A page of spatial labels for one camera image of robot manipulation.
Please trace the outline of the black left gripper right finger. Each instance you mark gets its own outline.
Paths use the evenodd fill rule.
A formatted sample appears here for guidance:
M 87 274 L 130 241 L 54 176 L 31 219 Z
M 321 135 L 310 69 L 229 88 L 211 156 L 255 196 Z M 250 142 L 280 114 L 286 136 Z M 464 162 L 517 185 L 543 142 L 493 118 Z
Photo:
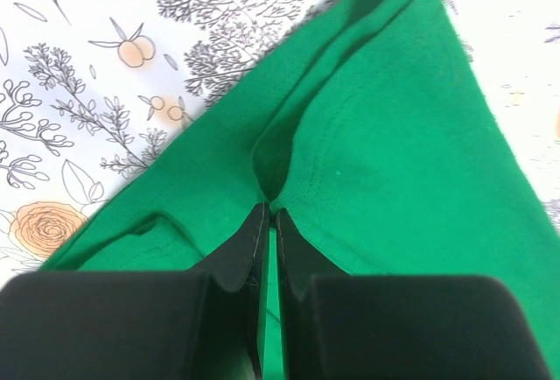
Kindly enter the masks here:
M 513 294 L 484 276 L 353 276 L 276 215 L 289 379 L 548 379 Z

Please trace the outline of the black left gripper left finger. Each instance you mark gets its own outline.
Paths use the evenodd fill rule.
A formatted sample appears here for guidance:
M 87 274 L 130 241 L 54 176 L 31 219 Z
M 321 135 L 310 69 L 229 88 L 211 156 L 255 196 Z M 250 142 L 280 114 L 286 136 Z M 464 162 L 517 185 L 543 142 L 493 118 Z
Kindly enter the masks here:
M 4 379 L 259 379 L 270 209 L 185 271 L 36 271 L 1 291 Z

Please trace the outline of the green t shirt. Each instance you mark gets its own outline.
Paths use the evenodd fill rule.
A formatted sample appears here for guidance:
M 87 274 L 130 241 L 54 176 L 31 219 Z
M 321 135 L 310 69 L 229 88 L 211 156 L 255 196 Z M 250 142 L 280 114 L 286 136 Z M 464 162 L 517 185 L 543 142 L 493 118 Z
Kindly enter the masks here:
M 44 263 L 184 270 L 259 202 L 353 274 L 480 274 L 559 371 L 559 238 L 440 0 L 299 27 Z

